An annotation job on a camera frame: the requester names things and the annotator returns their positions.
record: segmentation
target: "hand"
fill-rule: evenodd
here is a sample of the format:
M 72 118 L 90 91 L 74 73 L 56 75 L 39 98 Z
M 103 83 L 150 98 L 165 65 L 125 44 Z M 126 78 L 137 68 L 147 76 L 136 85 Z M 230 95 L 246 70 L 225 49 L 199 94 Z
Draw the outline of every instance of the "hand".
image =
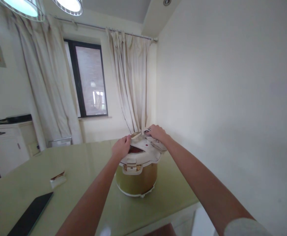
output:
M 112 157 L 122 160 L 129 152 L 130 139 L 130 135 L 119 139 L 112 147 Z
M 153 138 L 158 139 L 161 143 L 169 136 L 166 134 L 165 130 L 158 125 L 152 125 L 149 128 L 151 131 L 147 132 L 146 134 L 150 134 Z

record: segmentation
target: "table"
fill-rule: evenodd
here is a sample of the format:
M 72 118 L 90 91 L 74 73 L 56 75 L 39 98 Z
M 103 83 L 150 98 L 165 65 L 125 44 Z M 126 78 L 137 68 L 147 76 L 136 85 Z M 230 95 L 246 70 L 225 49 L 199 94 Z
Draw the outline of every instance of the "table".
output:
M 116 140 L 48 148 L 0 179 L 0 235 L 7 235 L 37 196 L 54 191 L 31 236 L 55 235 L 88 186 L 111 156 Z M 50 178 L 62 171 L 67 181 L 52 190 Z M 112 236 L 140 229 L 169 217 L 198 199 L 168 152 L 158 164 L 155 189 L 142 198 L 124 195 L 113 179 L 96 235 Z

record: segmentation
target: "ceiling light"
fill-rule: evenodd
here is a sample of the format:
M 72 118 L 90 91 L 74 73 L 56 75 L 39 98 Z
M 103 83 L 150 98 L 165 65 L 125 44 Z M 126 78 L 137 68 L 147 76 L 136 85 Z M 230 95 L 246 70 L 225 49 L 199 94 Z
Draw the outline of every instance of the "ceiling light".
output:
M 163 0 L 163 5 L 168 6 L 170 5 L 171 0 Z
M 82 14 L 82 0 L 53 0 L 53 2 L 70 15 L 79 16 Z
M 30 20 L 45 20 L 42 0 L 0 0 L 0 2 L 10 10 Z

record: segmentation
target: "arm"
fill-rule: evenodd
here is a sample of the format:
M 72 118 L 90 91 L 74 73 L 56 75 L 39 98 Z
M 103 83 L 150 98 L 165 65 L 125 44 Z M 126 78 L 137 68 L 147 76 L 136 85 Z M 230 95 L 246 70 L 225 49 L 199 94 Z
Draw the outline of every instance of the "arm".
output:
M 175 142 L 161 127 L 152 125 L 150 128 L 148 134 L 166 146 L 220 236 L 232 220 L 254 220 L 236 197 L 193 154 Z
M 130 135 L 114 144 L 112 157 L 68 215 L 57 236 L 95 234 L 114 174 L 129 147 Z

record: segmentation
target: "window frame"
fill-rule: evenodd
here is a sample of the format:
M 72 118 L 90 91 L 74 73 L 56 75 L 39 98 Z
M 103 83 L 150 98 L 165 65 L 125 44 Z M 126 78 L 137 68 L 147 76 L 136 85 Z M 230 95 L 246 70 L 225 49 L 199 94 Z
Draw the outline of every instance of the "window frame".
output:
M 73 70 L 73 74 L 74 74 L 74 80 L 75 80 L 76 92 L 77 92 L 77 98 L 78 98 L 78 104 L 79 104 L 79 110 L 80 110 L 80 117 L 79 118 L 108 116 L 108 108 L 107 108 L 107 99 L 106 99 L 105 78 L 104 78 L 104 68 L 103 68 L 103 58 L 102 58 L 101 45 L 91 44 L 91 43 L 84 43 L 84 42 L 74 41 L 74 40 L 70 40 L 70 39 L 64 39 L 64 41 L 68 42 L 68 47 L 69 47 L 70 59 L 71 59 L 72 70 Z M 78 64 L 78 57 L 77 57 L 77 52 L 76 52 L 76 46 L 84 47 L 84 48 L 99 49 L 100 50 L 106 114 L 99 114 L 99 115 L 87 115 L 86 114 L 85 100 L 84 100 L 84 94 L 83 94 L 82 85 L 81 85 L 81 78 L 80 78 L 80 71 L 79 71 L 79 64 Z

